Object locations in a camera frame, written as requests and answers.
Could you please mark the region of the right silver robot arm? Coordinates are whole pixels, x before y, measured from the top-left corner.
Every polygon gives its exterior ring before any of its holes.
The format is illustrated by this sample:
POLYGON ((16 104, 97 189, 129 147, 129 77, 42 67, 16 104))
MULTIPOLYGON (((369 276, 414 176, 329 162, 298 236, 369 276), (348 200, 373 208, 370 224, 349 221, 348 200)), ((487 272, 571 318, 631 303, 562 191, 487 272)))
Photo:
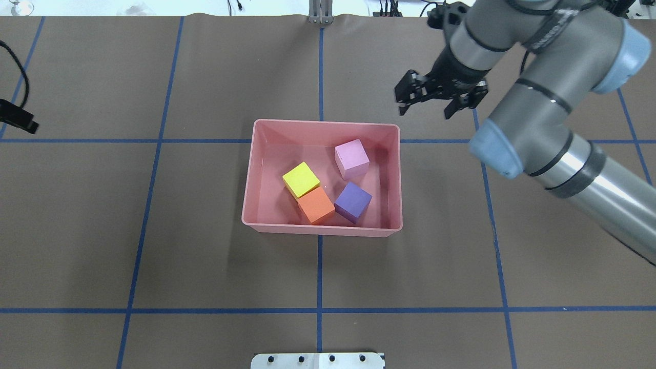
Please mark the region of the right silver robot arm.
POLYGON ((535 178, 654 264, 654 187, 565 125, 589 93, 611 93, 642 69, 650 39, 595 1, 439 4, 428 26, 443 31, 445 47, 427 74, 408 70, 396 84, 400 115, 431 99, 449 102, 445 119, 476 108, 489 91, 486 75, 521 45, 534 59, 469 151, 506 178, 535 178))

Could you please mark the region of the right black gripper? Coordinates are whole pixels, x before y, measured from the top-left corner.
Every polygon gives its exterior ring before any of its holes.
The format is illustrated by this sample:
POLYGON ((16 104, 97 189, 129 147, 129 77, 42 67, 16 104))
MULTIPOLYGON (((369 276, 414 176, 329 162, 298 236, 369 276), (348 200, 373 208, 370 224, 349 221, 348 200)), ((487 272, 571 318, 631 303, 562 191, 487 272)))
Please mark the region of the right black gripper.
MULTIPOLYGON (((424 101, 431 99, 451 100, 444 109, 445 119, 451 119, 457 112, 477 108, 487 96, 489 86, 486 82, 487 70, 474 70, 457 60, 452 48, 446 46, 440 52, 431 70, 425 75, 423 89, 424 101)), ((401 116, 405 115, 416 100, 398 102, 401 116)))

